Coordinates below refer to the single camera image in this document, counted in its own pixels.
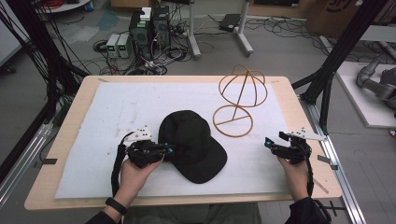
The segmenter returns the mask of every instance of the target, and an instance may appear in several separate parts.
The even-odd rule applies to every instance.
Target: electronic equipment
[[[144,60],[152,61],[152,54],[154,48],[151,48],[153,41],[153,25],[152,20],[141,21],[140,15],[142,11],[137,10],[134,12],[129,25],[129,33],[131,34],[132,47],[136,58],[142,57]]]
[[[311,146],[306,143],[306,139],[315,139],[319,141],[324,141],[327,139],[318,134],[307,131],[305,128],[291,133],[279,132],[279,137],[290,142],[290,147],[277,145],[274,141],[267,137],[265,137],[264,145],[271,149],[271,152],[274,155],[290,160],[290,163],[293,165],[301,161],[306,162],[306,166],[308,167],[308,183],[306,184],[306,189],[308,191],[308,195],[312,196],[312,192],[314,191],[314,174],[312,173],[312,166],[309,160],[312,149]]]
[[[173,154],[173,145],[155,144],[151,140],[132,143],[126,150],[129,160],[139,168],[146,167],[164,156]]]
[[[119,48],[117,43],[119,42],[120,35],[111,35],[106,43],[107,55],[109,58],[119,58]]]
[[[129,55],[132,52],[131,37],[127,34],[121,34],[117,46],[119,48],[120,57],[129,58]]]
[[[223,31],[233,32],[233,28],[238,24],[241,14],[227,14],[221,21],[219,29]]]
[[[169,6],[154,7],[152,11],[152,20],[157,35],[157,45],[161,47],[170,46]]]

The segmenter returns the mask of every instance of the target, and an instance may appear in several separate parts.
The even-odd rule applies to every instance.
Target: computer tower
[[[132,47],[134,53],[137,54],[137,58],[140,56],[147,61],[152,60],[152,49],[151,46],[155,46],[153,41],[153,31],[152,31],[152,20],[141,21],[140,20],[141,10],[137,10],[131,18],[131,23],[129,25],[129,33],[132,39]]]
[[[152,20],[154,23],[154,32],[157,36],[157,44],[162,48],[170,46],[169,6],[154,7]]]

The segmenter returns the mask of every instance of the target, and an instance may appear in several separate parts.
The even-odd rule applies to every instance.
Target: black baseball cap
[[[203,184],[215,177],[227,162],[224,148],[210,135],[209,124],[191,110],[174,112],[163,120],[158,143],[175,145],[165,156],[192,183]]]

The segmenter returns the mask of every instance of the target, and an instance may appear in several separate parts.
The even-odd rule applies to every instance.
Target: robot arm
[[[392,102],[396,101],[396,68],[385,70],[379,83],[371,80],[380,60],[381,58],[378,56],[363,67],[358,73],[356,84],[361,88],[372,91],[377,98],[386,101],[390,108],[396,109],[396,107],[392,107]]]

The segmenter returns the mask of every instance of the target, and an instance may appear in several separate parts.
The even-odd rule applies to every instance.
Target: white paper sheet
[[[234,87],[228,96],[239,94],[240,88]],[[217,131],[212,123],[216,109],[228,104],[219,94],[218,84],[101,83],[70,150],[55,198],[111,196],[110,176],[122,137],[148,125],[152,140],[157,142],[163,119],[186,109],[208,121],[212,136],[227,151],[227,164],[212,180],[197,185],[184,178],[172,163],[163,162],[140,190],[140,197],[287,192],[283,169],[264,146],[266,136],[287,144],[277,136],[279,131],[288,131],[274,91],[271,85],[266,87],[267,100],[247,108],[254,119],[252,131],[244,137],[231,138]],[[246,85],[246,100],[242,100],[253,97],[247,91],[251,88]]]

